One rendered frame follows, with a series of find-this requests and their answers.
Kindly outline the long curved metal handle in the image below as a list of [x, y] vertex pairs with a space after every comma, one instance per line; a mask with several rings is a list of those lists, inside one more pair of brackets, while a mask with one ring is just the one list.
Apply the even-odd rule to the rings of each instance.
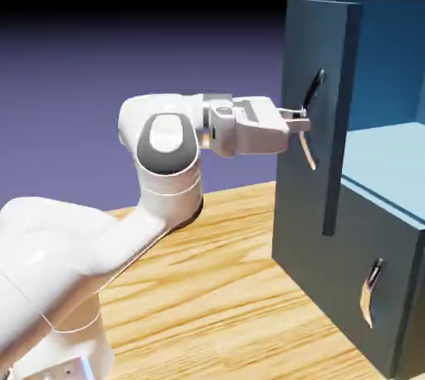
[[[307, 115], [308, 115], [308, 109], [309, 106], [312, 102], [312, 100], [315, 98], [315, 95], [318, 91], [318, 89], [320, 88], [320, 86], [323, 84], [323, 82], [325, 81], [325, 70], [323, 68], [320, 68], [317, 73], [315, 74], [308, 90], [305, 93], [305, 98], [303, 101], [303, 104], [301, 106], [300, 109], [300, 117], [302, 119], [306, 119]], [[300, 144], [301, 147], [304, 151], [306, 160], [310, 166], [310, 168], [315, 171], [316, 170], [316, 161], [310, 151], [309, 148], [309, 144], [307, 142], [307, 138], [305, 136], [305, 131], [300, 131], [299, 132], [299, 139], [300, 139]]]

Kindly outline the dark blue cabinet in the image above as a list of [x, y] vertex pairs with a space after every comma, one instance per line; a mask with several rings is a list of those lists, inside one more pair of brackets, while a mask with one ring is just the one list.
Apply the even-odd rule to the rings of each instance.
[[425, 223], [425, 0], [319, 1], [362, 7], [340, 189]]

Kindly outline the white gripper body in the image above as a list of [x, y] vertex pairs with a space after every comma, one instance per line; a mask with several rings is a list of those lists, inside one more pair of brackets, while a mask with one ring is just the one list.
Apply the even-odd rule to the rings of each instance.
[[236, 97], [233, 109], [237, 153], [277, 154], [288, 149], [289, 127], [269, 97]]

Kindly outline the tall dark blue cabinet door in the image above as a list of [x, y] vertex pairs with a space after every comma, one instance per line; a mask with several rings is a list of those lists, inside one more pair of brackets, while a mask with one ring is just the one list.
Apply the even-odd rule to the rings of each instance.
[[313, 171], [298, 135], [277, 159], [276, 233], [291, 240], [335, 232], [345, 137], [354, 85], [362, 7], [358, 3], [290, 0], [281, 104], [301, 109], [320, 68], [325, 81], [308, 109], [305, 133]]

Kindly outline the short dark blue cabinet door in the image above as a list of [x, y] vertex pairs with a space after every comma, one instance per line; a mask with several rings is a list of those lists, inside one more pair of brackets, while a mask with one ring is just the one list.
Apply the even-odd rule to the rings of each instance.
[[[291, 240], [274, 222], [272, 257], [386, 378], [425, 374], [425, 223], [342, 187], [334, 235]], [[379, 257], [370, 329], [359, 297]]]

